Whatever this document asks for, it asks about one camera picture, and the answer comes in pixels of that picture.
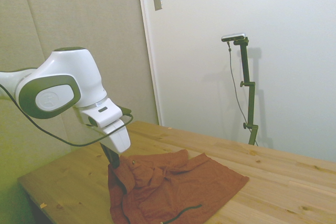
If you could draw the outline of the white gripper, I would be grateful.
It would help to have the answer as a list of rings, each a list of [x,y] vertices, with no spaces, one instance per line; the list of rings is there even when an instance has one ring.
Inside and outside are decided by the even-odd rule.
[[[131,146],[131,141],[124,122],[117,120],[114,123],[103,128],[105,135],[110,134],[101,140],[101,147],[107,159],[113,168],[120,166],[119,154],[126,151]]]

